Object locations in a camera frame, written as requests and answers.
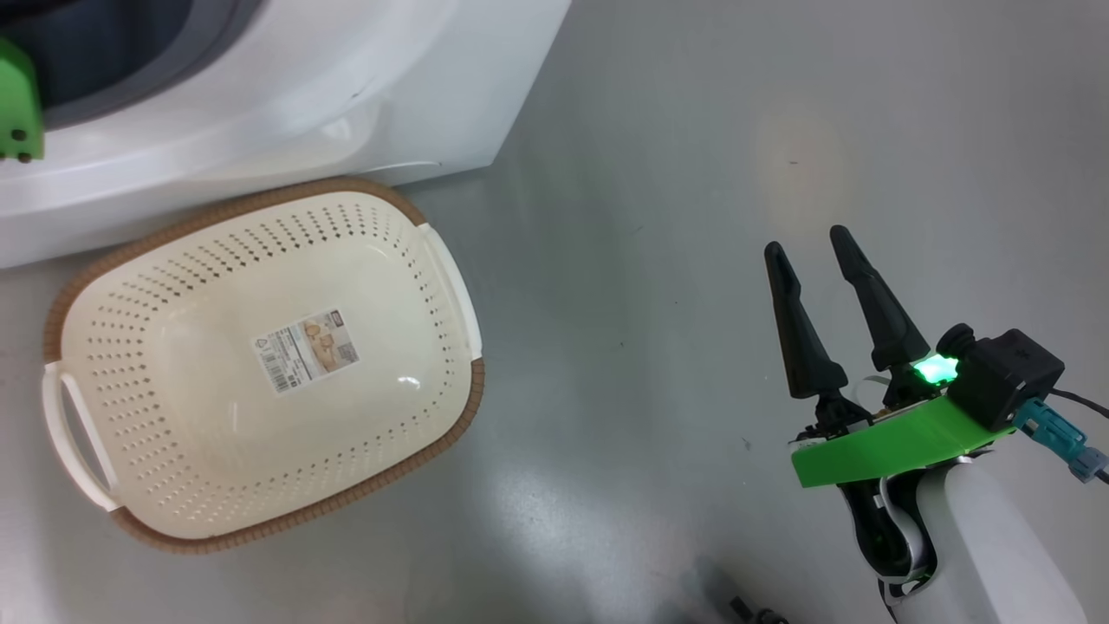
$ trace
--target green light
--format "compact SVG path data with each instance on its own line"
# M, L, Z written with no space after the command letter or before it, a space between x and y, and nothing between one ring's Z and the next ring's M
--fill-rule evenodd
M920 376L924 377L928 383L938 385L953 381L959 376L955 372L955 367L957 367L959 361L954 358L944 358L937 354L927 360L920 360L916 365L913 365L913 368L919 371Z

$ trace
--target green object with holes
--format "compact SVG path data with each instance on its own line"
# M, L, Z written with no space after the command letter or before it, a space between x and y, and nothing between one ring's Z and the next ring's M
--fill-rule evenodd
M989 432L940 397L874 427L798 449L793 469L802 488L881 479L965 456L1013 431Z
M21 162L42 160L45 130L34 63L0 38L0 154Z

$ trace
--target floor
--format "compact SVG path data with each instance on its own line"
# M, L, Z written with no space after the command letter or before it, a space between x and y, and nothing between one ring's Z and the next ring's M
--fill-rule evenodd
M791 472L813 406L786 391L762 248L785 245L853 379L871 347L834 223L933 342L1019 327L1105 401L1107 27L1092 0L579 0L497 162L406 190L482 324L475 426L216 555L132 541L48 446L42 320L96 254L0 272L0 623L719 623L736 593L888 622L838 494ZM1109 491L998 450L981 463L1109 620Z

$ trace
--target product label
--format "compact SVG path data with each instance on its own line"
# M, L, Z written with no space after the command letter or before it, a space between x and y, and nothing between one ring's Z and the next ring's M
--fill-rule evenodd
M254 354L274 392L284 396L358 361L338 309L254 339Z

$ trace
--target white plastic basket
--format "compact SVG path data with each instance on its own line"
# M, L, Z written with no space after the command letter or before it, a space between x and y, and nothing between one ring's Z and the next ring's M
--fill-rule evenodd
M354 178L237 200L104 258L59 296L45 355L47 423L74 482L180 552L397 479L457 440L484 388L442 239ZM78 452L62 388L106 483Z

